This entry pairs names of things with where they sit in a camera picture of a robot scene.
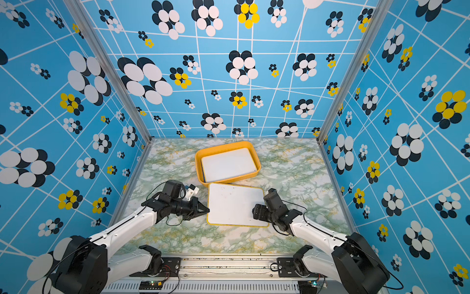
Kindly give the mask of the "yellow plastic storage box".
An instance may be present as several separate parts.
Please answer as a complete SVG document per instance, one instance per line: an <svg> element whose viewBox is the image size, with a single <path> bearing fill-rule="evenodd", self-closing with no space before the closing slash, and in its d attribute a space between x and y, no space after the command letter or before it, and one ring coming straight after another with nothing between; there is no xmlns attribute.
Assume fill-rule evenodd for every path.
<svg viewBox="0 0 470 294"><path fill-rule="evenodd" d="M214 183L226 183L226 184L235 183L235 182L238 182L238 181L246 180L246 179L253 178L253 177L257 176L259 174L259 172L261 171L261 162L259 160L258 154L255 151L255 148L254 148L252 143L247 142L247 141L240 141L240 142L234 142L234 143L219 145L219 146L215 146L215 147L205 148L205 149L201 149L201 150L197 151L197 153L195 155L195 163L196 163L196 171L197 171L197 177L198 177L199 182L203 186L206 186L206 187L209 186L209 184L211 184L211 183L206 183L204 181L204 175L203 175L203 170L202 170L202 166L201 166L201 159L203 157L214 155L214 154L219 154L219 153L224 153L226 151L231 151L231 150L240 149L240 148L248 148L249 149L258 170L255 173L251 173L251 174L248 174L248 175L245 175L245 176L240 176L240 177L237 177L237 178L232 178L232 179L229 179L229 180L223 180L223 181L214 182Z"/></svg>

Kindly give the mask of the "right controller circuit board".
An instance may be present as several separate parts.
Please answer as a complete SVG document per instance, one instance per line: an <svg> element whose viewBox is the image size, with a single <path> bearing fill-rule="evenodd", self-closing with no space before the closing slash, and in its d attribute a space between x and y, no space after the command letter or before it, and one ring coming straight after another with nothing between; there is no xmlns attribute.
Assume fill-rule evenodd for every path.
<svg viewBox="0 0 470 294"><path fill-rule="evenodd" d="M299 281L300 294L319 294L323 287L315 281Z"/></svg>

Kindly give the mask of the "yellow framed whiteboard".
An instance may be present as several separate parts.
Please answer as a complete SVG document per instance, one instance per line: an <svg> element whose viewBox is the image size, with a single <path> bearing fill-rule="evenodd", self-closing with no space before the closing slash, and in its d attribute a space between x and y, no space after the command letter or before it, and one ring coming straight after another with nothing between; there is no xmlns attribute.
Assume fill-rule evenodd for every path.
<svg viewBox="0 0 470 294"><path fill-rule="evenodd" d="M259 187L211 183L208 186L207 223L216 226L269 227L253 218L252 209L263 204L264 190Z"/></svg>
<svg viewBox="0 0 470 294"><path fill-rule="evenodd" d="M229 180L258 170L248 148L205 156L201 159L201 166L206 183Z"/></svg>

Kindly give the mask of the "left controller circuit board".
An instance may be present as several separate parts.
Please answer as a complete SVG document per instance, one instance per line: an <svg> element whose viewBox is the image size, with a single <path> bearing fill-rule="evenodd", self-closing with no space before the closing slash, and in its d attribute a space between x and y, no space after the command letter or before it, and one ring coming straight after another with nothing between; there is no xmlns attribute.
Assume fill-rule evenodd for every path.
<svg viewBox="0 0 470 294"><path fill-rule="evenodd" d="M139 290L145 290L145 291L162 290L163 285L164 285L163 281L141 280L140 285L139 285Z"/></svg>

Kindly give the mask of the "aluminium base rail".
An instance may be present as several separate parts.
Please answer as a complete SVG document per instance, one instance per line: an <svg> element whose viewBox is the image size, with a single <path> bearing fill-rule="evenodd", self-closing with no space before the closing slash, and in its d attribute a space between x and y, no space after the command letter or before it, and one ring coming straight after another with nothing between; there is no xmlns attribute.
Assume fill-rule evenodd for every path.
<svg viewBox="0 0 470 294"><path fill-rule="evenodd" d="M181 257L181 267L176 276L181 279L229 280L279 278L272 269L278 257L274 256L216 256Z"/></svg>

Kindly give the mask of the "controller circuit board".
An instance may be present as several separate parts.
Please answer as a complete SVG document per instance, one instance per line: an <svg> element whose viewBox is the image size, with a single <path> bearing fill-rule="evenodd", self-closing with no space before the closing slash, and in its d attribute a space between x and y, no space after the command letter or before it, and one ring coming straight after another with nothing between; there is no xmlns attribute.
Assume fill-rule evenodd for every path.
<svg viewBox="0 0 470 294"><path fill-rule="evenodd" d="M163 281L141 280L140 285L139 285L139 290L145 290L145 291L162 290L163 285L164 285Z"/></svg>
<svg viewBox="0 0 470 294"><path fill-rule="evenodd" d="M299 281L300 294L319 294L323 287L315 281Z"/></svg>

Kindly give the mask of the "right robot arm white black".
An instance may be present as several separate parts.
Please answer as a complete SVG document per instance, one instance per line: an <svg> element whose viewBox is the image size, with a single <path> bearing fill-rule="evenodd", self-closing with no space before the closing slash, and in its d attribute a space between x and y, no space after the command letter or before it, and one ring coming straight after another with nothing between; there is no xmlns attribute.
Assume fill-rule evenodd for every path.
<svg viewBox="0 0 470 294"><path fill-rule="evenodd" d="M307 278L319 274L341 282L349 294L376 294L388 282L391 274L365 238L335 233L313 224L305 214L285 205L279 209L257 204L253 219L272 224L296 238L308 242L293 256L290 265L278 268Z"/></svg>

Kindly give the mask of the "aluminium frame post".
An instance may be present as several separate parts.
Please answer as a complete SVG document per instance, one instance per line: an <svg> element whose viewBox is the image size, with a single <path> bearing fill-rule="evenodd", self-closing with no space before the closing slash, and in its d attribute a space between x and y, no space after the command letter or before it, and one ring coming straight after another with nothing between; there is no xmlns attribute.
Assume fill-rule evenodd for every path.
<svg viewBox="0 0 470 294"><path fill-rule="evenodd" d="M127 110L129 116L132 118L136 128L140 131L144 141L147 144L150 144L152 140L151 135L147 127L144 125L140 115L137 113L135 104L129 96L125 86L122 84L122 81L116 72L113 63L107 55L103 42L99 39L97 33L93 29L89 17L86 16L85 9L79 1L64 1L64 3L72 18L77 22L77 25L83 31L85 39L93 51L94 56L97 58L98 62L100 62L100 65L105 71L105 74L109 78L111 86L115 89L116 95L121 100L122 105Z"/></svg>
<svg viewBox="0 0 470 294"><path fill-rule="evenodd" d="M334 123L335 117L337 116L337 111L339 110L341 104L344 102L345 98L348 95L348 91L351 88L358 72L359 67L362 61L364 60L366 54L371 48L373 41L375 40L381 26L385 20L387 12L389 11L393 0L382 0L378 1L378 5L374 9L373 19L368 29L363 35L359 46L354 54L351 63L346 71L343 81L340 84L339 93L336 98L333 100L333 103L329 109L328 115L324 121L324 124L321 127L321 133L318 137L318 144L322 144L323 140L327 137L328 132L331 126Z"/></svg>

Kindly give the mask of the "right aluminium frame post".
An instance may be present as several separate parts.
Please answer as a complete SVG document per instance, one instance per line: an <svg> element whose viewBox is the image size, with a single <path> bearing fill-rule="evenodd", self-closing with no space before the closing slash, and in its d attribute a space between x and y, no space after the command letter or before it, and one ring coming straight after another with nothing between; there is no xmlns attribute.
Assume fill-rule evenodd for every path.
<svg viewBox="0 0 470 294"><path fill-rule="evenodd" d="M344 102L345 98L348 95L348 91L351 88L358 72L359 67L362 61L364 60L366 54L371 48L373 41L375 40L381 26L385 20L387 12L389 11L393 0L382 0L378 1L378 5L374 9L373 19L368 29L363 35L359 46L354 54L351 63L346 71L343 81L340 84L339 93L336 98L333 100L333 103L329 109L328 115L324 121L324 124L321 127L321 133L318 137L318 144L322 144L323 140L327 137L328 132L331 126L334 123L335 117L337 116L337 111L339 110L341 104Z"/></svg>

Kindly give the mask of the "left aluminium frame post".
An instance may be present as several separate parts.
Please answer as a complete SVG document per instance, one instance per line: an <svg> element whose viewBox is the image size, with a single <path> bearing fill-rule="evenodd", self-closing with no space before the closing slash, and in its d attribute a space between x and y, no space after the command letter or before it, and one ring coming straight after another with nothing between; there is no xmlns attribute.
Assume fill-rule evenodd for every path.
<svg viewBox="0 0 470 294"><path fill-rule="evenodd" d="M109 78L111 86L115 89L116 95L121 100L122 105L127 110L129 116L132 118L136 128L140 131L144 141L147 144L150 144L152 140L151 135L147 127L144 125L140 115L137 113L135 104L129 96L125 86L122 84L122 81L116 72L113 63L107 55L103 42L99 39L97 33L93 29L89 17L86 16L85 9L79 1L64 1L64 3L72 18L77 22L77 25L83 31L85 39L93 51L94 56L97 58L98 62L100 62L100 65L105 71L105 74Z"/></svg>

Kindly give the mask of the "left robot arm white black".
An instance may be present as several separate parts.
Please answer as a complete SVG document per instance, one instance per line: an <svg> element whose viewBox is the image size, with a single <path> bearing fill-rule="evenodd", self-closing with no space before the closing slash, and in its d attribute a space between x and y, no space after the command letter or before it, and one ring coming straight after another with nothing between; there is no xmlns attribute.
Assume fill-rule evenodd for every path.
<svg viewBox="0 0 470 294"><path fill-rule="evenodd" d="M60 261L47 274L42 293L56 289L64 294L99 294L126 276L162 272L162 253L149 245L116 256L123 245L171 214L189 221L210 212L198 198L190 200L158 196L108 229L88 238L72 236Z"/></svg>

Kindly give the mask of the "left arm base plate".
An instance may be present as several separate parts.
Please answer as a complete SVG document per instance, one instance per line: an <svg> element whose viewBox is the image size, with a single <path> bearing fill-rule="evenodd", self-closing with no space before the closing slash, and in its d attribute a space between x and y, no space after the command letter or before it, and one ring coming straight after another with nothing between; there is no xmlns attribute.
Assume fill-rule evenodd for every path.
<svg viewBox="0 0 470 294"><path fill-rule="evenodd" d="M144 278L168 278L176 277L179 274L182 258L180 257L164 257L162 259L162 267L156 274L145 274L142 272L131 274L131 277L144 277Z"/></svg>

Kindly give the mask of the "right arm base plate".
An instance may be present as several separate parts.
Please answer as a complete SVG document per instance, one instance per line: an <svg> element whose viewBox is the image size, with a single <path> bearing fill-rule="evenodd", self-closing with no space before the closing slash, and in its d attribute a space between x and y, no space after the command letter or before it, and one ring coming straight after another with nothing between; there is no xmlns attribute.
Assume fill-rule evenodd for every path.
<svg viewBox="0 0 470 294"><path fill-rule="evenodd" d="M279 278L324 278L319 273L300 274L295 267L294 258L292 257L278 257L272 269L278 274Z"/></svg>

